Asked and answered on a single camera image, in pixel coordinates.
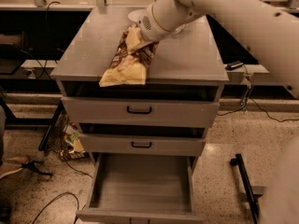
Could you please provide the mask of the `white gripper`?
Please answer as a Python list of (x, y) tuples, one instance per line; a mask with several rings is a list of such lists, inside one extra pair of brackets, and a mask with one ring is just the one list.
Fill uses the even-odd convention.
[(137, 25), (133, 24), (129, 27), (125, 38), (129, 54), (133, 54), (137, 50), (146, 47), (151, 44), (151, 41), (160, 41), (169, 34), (169, 31), (166, 31), (156, 21), (153, 13), (153, 5), (137, 11)]

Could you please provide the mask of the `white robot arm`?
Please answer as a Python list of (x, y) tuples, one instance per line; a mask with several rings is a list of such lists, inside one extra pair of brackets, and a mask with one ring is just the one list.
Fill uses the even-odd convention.
[(299, 20), (293, 15), (260, 0), (156, 0), (136, 14), (137, 26), (128, 34), (131, 53), (209, 15), (299, 98)]

